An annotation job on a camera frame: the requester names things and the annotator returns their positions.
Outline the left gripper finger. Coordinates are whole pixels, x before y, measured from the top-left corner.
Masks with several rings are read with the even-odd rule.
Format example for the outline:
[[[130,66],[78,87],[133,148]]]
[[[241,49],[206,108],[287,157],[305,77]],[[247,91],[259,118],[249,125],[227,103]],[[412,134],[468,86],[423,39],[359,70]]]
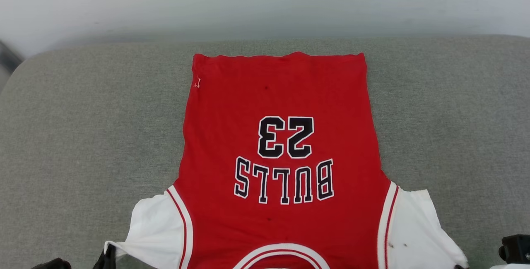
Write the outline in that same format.
[[[116,248],[114,245],[108,245],[107,249],[101,252],[98,261],[94,264],[93,269],[117,269]]]

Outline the red Bulls 23 jersey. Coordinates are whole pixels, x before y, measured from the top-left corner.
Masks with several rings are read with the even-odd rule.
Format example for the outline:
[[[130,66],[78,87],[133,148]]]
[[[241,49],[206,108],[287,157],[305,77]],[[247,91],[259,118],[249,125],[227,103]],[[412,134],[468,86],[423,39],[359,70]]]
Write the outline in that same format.
[[[429,192],[382,170],[363,54],[195,54],[192,71],[178,178],[105,243],[116,267],[469,267]]]

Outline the grey fabric sofa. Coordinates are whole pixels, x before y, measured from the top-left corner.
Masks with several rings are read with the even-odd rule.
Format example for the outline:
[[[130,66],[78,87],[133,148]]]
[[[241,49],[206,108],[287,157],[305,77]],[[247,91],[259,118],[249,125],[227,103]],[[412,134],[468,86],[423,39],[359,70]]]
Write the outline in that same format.
[[[92,269],[174,182],[193,54],[363,52],[385,173],[429,190],[471,269],[530,234],[530,37],[317,38],[70,47],[0,93],[0,269]]]

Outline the grey wall trim strip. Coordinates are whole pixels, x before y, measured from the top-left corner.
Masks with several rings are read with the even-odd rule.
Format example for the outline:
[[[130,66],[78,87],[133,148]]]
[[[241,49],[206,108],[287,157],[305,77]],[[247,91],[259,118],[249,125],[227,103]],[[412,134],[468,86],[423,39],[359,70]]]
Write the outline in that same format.
[[[24,59],[15,51],[11,50],[3,41],[0,40],[0,65],[6,69],[9,74],[23,63]]]

